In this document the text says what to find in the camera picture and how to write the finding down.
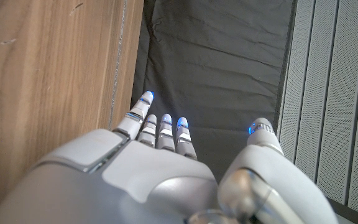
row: fingertip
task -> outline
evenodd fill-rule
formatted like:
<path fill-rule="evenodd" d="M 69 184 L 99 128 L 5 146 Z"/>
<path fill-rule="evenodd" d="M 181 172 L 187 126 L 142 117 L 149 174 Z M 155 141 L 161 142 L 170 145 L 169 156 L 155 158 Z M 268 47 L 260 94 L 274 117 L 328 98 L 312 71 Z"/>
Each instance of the fingertip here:
<path fill-rule="evenodd" d="M 154 99 L 154 93 L 151 91 L 146 91 L 145 93 L 143 93 L 142 97 L 140 98 L 140 100 L 146 101 L 149 104 L 152 104 L 153 99 Z"/>
<path fill-rule="evenodd" d="M 152 124 L 157 124 L 157 117 L 154 114 L 150 114 L 147 117 L 147 122 L 152 123 Z"/>
<path fill-rule="evenodd" d="M 187 119 L 185 117 L 179 118 L 178 124 L 177 124 L 177 129 L 179 129 L 180 127 L 189 128 Z"/>
<path fill-rule="evenodd" d="M 171 125 L 172 125 L 171 115 L 169 115 L 169 114 L 164 114 L 164 115 L 162 116 L 161 122 L 162 122 L 162 123 L 168 123 L 168 124 L 171 124 Z"/>

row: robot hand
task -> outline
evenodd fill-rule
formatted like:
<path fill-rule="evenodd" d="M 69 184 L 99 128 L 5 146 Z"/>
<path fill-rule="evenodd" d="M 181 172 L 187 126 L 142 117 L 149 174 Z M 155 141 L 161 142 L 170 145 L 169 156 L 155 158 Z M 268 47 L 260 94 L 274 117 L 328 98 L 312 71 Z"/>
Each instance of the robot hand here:
<path fill-rule="evenodd" d="M 218 185 L 197 161 L 187 120 L 174 140 L 165 114 L 155 144 L 152 100 L 145 92 L 113 131 L 94 130 L 38 161 L 0 204 L 0 223 L 184 224 L 218 208 Z"/>
<path fill-rule="evenodd" d="M 112 132 L 94 130 L 38 161 L 0 205 L 0 223 L 337 223 L 266 119 L 249 128 L 218 188 L 185 118 L 176 140 L 169 114 L 158 134 L 157 118 L 145 120 L 152 101 L 145 92 Z"/>

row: glowing blue fingertip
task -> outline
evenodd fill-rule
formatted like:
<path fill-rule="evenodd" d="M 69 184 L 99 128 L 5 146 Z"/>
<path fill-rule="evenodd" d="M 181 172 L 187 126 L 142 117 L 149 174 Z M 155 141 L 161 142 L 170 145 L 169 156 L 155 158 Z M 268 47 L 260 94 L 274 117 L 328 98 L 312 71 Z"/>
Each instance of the glowing blue fingertip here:
<path fill-rule="evenodd" d="M 152 92 L 152 91 L 147 91 L 147 92 L 151 93 L 153 95 L 153 99 L 154 99 L 154 92 Z"/>

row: wood grain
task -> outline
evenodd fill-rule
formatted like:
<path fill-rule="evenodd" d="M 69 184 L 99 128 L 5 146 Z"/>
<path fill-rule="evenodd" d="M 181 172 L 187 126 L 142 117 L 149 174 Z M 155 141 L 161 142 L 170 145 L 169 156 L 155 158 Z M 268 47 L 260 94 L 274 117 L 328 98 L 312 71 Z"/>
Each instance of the wood grain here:
<path fill-rule="evenodd" d="M 142 6 L 0 0 L 0 201 L 43 155 L 124 116 Z"/>

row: dark gray cloth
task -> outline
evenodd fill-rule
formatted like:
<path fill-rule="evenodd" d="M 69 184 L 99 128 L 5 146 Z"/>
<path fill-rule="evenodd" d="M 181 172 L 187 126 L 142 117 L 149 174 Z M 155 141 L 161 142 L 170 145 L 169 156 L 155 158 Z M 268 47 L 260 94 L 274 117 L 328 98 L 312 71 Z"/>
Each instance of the dark gray cloth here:
<path fill-rule="evenodd" d="M 273 122 L 291 9 L 282 0 L 145 1 L 132 105 L 150 90 L 150 113 L 186 117 L 217 180 L 250 123 Z"/>

